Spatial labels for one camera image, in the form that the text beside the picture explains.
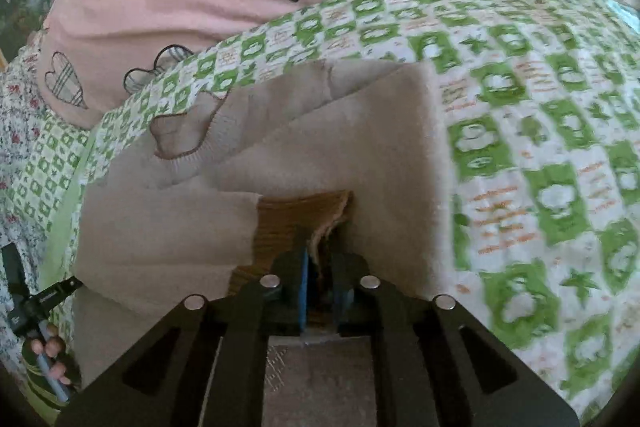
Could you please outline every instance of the hand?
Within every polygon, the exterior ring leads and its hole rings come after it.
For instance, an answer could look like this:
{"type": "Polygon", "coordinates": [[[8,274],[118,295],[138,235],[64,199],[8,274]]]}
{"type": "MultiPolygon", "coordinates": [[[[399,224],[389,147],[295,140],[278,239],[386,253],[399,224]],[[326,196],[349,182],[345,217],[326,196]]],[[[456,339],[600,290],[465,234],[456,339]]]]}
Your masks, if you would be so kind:
{"type": "MultiPolygon", "coordinates": [[[[31,350],[36,355],[45,353],[50,359],[56,359],[58,355],[65,354],[66,344],[65,341],[58,336],[58,328],[55,325],[47,325],[47,331],[49,331],[49,334],[51,335],[47,344],[43,346],[41,341],[33,340],[31,341],[31,350]]],[[[63,383],[64,385],[71,385],[71,380],[65,376],[65,373],[66,365],[60,361],[56,361],[51,369],[49,369],[49,376],[51,378],[59,380],[60,383],[63,383]]]]}

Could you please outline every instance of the brown knit trim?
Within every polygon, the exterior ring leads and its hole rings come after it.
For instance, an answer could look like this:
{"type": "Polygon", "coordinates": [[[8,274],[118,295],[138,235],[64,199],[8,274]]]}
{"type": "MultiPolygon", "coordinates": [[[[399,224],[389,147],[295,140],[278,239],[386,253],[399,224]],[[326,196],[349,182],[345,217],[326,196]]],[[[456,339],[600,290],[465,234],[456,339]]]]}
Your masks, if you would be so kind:
{"type": "Polygon", "coordinates": [[[318,244],[345,220],[350,199],[348,190],[292,200],[260,198],[257,205],[258,227],[253,241],[254,264],[239,266],[233,271],[228,294],[234,295],[246,282],[267,274],[279,254],[295,247],[300,228],[309,231],[308,253],[319,266],[318,244]]]}
{"type": "MultiPolygon", "coordinates": [[[[209,91],[201,91],[201,93],[203,94],[208,94],[211,96],[211,98],[219,101],[220,103],[218,104],[218,107],[216,107],[210,115],[209,118],[209,123],[207,124],[207,129],[204,133],[202,133],[202,136],[200,137],[200,141],[198,142],[198,144],[196,145],[196,147],[194,147],[193,149],[189,150],[189,151],[185,151],[182,152],[178,155],[175,156],[169,156],[169,155],[164,155],[162,154],[162,152],[160,152],[159,150],[156,150],[154,152],[154,155],[157,158],[160,158],[161,160],[177,160],[178,158],[184,158],[185,156],[190,156],[194,153],[196,153],[201,147],[202,144],[204,144],[205,140],[207,139],[207,136],[209,136],[209,132],[211,130],[211,124],[213,123],[213,119],[216,117],[218,111],[220,110],[220,108],[224,105],[224,103],[226,102],[226,98],[229,96],[229,93],[231,92],[231,89],[229,89],[226,94],[225,97],[222,99],[222,101],[220,100],[219,97],[217,97],[215,94],[213,94],[212,92],[209,91]]],[[[156,123],[156,121],[161,120],[162,118],[165,119],[171,119],[171,118],[184,118],[186,115],[188,114],[188,112],[181,112],[181,113],[177,113],[177,114],[161,114],[159,116],[156,116],[153,118],[153,120],[151,120],[151,124],[149,124],[149,132],[152,134],[152,136],[154,137],[154,139],[156,140],[156,143],[158,143],[159,140],[159,134],[158,134],[158,124],[156,123]]]]}

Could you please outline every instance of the floral fabric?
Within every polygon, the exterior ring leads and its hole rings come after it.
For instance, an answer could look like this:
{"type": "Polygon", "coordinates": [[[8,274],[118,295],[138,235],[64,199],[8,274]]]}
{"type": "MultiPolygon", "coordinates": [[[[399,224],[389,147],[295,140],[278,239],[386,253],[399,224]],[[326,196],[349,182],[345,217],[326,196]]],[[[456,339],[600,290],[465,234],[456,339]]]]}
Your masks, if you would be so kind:
{"type": "MultiPolygon", "coordinates": [[[[35,80],[41,38],[42,33],[37,33],[0,73],[0,247],[16,243],[32,291],[36,289],[44,232],[9,209],[6,193],[27,163],[47,112],[35,80]]],[[[22,343],[11,333],[6,322],[12,307],[4,269],[0,269],[0,361],[11,374],[24,381],[25,372],[20,361],[22,343]]]]}

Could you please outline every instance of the beige fleece cloth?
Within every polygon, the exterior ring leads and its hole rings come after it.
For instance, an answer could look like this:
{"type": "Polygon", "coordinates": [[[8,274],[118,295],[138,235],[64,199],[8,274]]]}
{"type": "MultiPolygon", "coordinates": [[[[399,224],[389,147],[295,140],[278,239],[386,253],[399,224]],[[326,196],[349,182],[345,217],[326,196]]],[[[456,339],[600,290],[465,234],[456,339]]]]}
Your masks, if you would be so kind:
{"type": "MultiPolygon", "coordinates": [[[[232,270],[253,264],[269,237],[258,233],[268,221],[258,208],[270,198],[350,190],[347,246],[372,273],[425,298],[447,288],[450,166],[428,71],[310,62],[222,105],[201,94],[187,115],[156,119],[84,198],[75,348],[85,383],[183,297],[222,297],[232,270]],[[107,346],[100,337],[110,335],[118,341],[107,346]]],[[[330,210],[316,235],[344,205],[330,210]]],[[[295,213],[286,214],[292,230],[295,213]]]]}

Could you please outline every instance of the green and white checkered blanket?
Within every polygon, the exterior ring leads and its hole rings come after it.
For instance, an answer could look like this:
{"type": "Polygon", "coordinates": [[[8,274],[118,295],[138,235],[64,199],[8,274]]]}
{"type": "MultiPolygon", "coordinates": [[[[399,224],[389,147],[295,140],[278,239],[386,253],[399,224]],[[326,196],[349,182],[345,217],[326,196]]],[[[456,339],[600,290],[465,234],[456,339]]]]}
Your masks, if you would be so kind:
{"type": "Polygon", "coordinates": [[[601,0],[328,0],[187,58],[91,135],[51,120],[12,192],[58,242],[42,281],[72,267],[82,187],[153,117],[341,57],[433,61],[458,177],[450,292],[593,417],[640,343],[640,39],[601,0]]]}

